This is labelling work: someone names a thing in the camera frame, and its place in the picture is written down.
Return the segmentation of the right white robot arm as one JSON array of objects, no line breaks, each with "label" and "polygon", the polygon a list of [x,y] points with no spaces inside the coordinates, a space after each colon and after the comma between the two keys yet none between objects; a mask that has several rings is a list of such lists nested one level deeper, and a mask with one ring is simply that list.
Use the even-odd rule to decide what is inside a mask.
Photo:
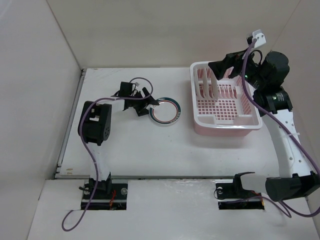
[{"label": "right white robot arm", "polygon": [[320,187],[320,169],[300,144],[293,120],[293,105],[282,84],[290,66],[287,56],[270,51],[261,63],[253,60],[252,53],[229,53],[223,60],[211,61],[209,68],[217,80],[228,69],[229,78],[241,77],[242,83],[254,88],[250,94],[243,88],[247,99],[258,109],[270,133],[277,155],[279,176],[263,177],[262,191],[273,201],[303,198]]}]

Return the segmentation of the green red rimmed plate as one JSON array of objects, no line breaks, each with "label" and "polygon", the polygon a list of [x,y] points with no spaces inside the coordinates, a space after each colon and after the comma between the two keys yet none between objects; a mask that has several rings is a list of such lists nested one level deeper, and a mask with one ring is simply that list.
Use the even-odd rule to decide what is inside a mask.
[{"label": "green red rimmed plate", "polygon": [[181,117],[180,104],[170,97],[161,97],[157,100],[158,105],[151,105],[148,109],[150,119],[161,127],[175,124]]}]

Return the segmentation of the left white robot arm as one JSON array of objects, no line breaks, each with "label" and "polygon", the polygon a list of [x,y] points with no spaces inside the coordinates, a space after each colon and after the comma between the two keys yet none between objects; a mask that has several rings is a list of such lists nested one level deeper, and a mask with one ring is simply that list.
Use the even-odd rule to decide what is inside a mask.
[{"label": "left white robot arm", "polygon": [[94,101],[86,101],[77,127],[77,133],[87,150],[92,162],[94,175],[89,178],[89,190],[105,199],[111,195],[111,171],[101,167],[99,160],[90,145],[100,147],[107,141],[111,133],[112,113],[123,112],[129,108],[135,110],[138,117],[149,114],[149,106],[159,106],[152,97],[154,87],[144,77],[134,77],[130,81],[122,81],[119,90],[110,97],[101,97]]}]

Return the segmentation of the orange sunburst plate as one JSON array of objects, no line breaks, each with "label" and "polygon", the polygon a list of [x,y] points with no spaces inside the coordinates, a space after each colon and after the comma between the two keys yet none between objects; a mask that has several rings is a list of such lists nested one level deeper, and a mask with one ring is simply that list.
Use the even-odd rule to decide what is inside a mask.
[{"label": "orange sunburst plate", "polygon": [[206,68],[199,68],[197,70],[197,79],[202,80],[203,98],[208,99],[210,95],[209,95],[208,77],[207,77],[207,69]]},{"label": "orange sunburst plate", "polygon": [[214,72],[211,69],[207,70],[207,78],[210,81],[208,83],[209,86],[209,94],[212,99],[217,100],[218,99],[218,81],[216,79],[216,76]]}]

